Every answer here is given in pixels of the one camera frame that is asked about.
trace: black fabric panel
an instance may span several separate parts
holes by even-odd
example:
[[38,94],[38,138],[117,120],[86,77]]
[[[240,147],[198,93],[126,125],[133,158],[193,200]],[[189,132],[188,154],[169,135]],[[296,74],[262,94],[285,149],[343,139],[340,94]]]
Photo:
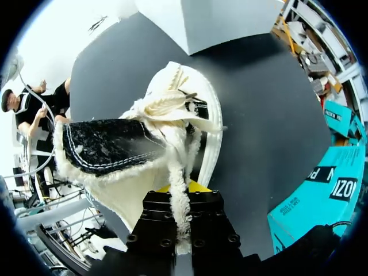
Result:
[[[163,143],[143,123],[125,119],[66,124],[63,145],[73,166],[96,176],[153,161],[164,153]],[[80,145],[83,149],[77,154]]]

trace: cardboard box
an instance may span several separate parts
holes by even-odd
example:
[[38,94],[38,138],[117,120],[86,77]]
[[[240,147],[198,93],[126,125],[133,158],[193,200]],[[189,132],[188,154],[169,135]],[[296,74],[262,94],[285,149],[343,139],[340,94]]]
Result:
[[346,138],[348,138],[350,122],[354,118],[352,110],[346,106],[332,101],[326,101],[324,105],[324,117],[328,127]]
[[347,145],[349,145],[349,139],[348,138],[337,137],[334,146],[336,146],[336,147],[345,147]]
[[[316,225],[350,220],[361,189],[365,147],[329,147],[301,186],[268,215],[274,253]],[[341,236],[346,227],[335,227]]]
[[310,29],[305,30],[306,35],[309,37],[309,39],[311,40],[311,42],[315,45],[315,47],[318,49],[319,52],[323,52],[323,47],[321,46],[321,44],[318,42],[317,39],[317,35],[315,34],[315,32],[313,32]]
[[[274,33],[279,39],[281,39],[283,42],[285,42],[290,47],[289,37],[285,32],[275,27],[272,28],[271,32]],[[303,47],[296,44],[293,40],[292,42],[293,42],[295,53],[299,55],[301,51],[304,50]]]
[[335,91],[339,94],[341,89],[343,88],[342,84],[339,82],[339,80],[332,75],[330,72],[327,72],[325,76],[328,79],[328,83],[335,89]]
[[367,144],[367,134],[365,132],[363,124],[361,123],[357,115],[355,115],[350,122],[348,134],[350,138],[357,139],[358,144],[360,142],[362,142],[364,145]]
[[347,139],[357,139],[358,145],[366,145],[368,139],[364,126],[350,108],[327,101],[324,105],[324,115],[332,135],[338,133]]

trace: white wall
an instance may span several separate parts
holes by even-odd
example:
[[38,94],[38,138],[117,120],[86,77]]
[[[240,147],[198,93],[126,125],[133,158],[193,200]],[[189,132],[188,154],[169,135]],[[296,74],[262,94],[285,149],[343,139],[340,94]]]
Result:
[[[18,51],[24,58],[21,75],[30,85],[42,79],[48,93],[71,75],[74,60],[88,43],[119,18],[137,12],[133,0],[54,0],[42,10],[19,40]],[[108,16],[92,34],[88,29],[102,16]],[[20,79],[6,84],[2,91],[12,89],[19,94],[24,88]],[[12,112],[0,112],[0,175],[12,174]],[[13,179],[9,186],[15,187]]]

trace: white canvas sneaker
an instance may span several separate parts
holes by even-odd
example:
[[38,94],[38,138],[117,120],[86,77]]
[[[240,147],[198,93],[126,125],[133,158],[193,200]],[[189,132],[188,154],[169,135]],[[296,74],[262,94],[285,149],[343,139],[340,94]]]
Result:
[[145,97],[121,118],[57,124],[55,159],[61,176],[82,182],[130,232],[147,192],[170,184],[177,254],[185,254],[190,252],[191,219],[186,189],[201,134],[208,132],[198,182],[207,186],[222,128],[220,104],[210,83],[198,71],[170,62],[153,77]]

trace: black metal frame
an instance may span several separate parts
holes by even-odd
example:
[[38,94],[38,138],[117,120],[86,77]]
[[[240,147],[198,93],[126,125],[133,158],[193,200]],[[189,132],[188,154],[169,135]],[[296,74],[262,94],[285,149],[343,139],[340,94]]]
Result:
[[42,225],[36,227],[36,233],[45,246],[66,266],[66,268],[76,275],[85,275],[87,273],[90,267],[65,250]]

